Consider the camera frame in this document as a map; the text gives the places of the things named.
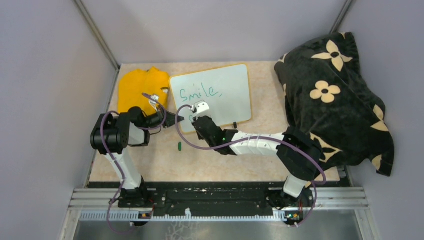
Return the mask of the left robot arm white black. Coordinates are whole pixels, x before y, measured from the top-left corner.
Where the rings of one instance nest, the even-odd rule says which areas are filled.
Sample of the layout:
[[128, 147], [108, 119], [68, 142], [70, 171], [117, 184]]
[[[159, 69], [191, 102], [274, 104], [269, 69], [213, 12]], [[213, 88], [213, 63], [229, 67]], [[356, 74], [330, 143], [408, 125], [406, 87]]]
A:
[[164, 108], [146, 115], [138, 106], [127, 112], [110, 111], [98, 117], [90, 134], [91, 147], [109, 160], [120, 179], [118, 193], [111, 203], [117, 202], [120, 208], [152, 206], [152, 195], [136, 170], [129, 148], [148, 146], [152, 130], [169, 128], [182, 121], [184, 117]]

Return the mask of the whiteboard with yellow frame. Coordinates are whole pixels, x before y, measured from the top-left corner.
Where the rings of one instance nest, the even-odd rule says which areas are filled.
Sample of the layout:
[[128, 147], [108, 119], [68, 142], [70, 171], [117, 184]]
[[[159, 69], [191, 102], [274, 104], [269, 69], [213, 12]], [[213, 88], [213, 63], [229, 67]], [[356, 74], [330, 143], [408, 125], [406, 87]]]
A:
[[169, 85], [177, 109], [205, 101], [217, 126], [253, 117], [249, 68], [244, 63], [174, 75]]

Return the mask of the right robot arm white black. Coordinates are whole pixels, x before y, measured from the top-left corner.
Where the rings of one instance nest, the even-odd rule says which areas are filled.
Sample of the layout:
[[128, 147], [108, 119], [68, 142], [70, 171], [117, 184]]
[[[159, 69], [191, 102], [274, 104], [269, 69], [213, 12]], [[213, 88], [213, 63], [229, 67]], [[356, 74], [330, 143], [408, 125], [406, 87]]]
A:
[[275, 134], [245, 133], [237, 129], [222, 129], [211, 117], [196, 117], [192, 122], [198, 138], [221, 155], [259, 155], [277, 157], [289, 171], [281, 199], [295, 206], [307, 182], [323, 173], [319, 164], [322, 148], [310, 136], [295, 127]]

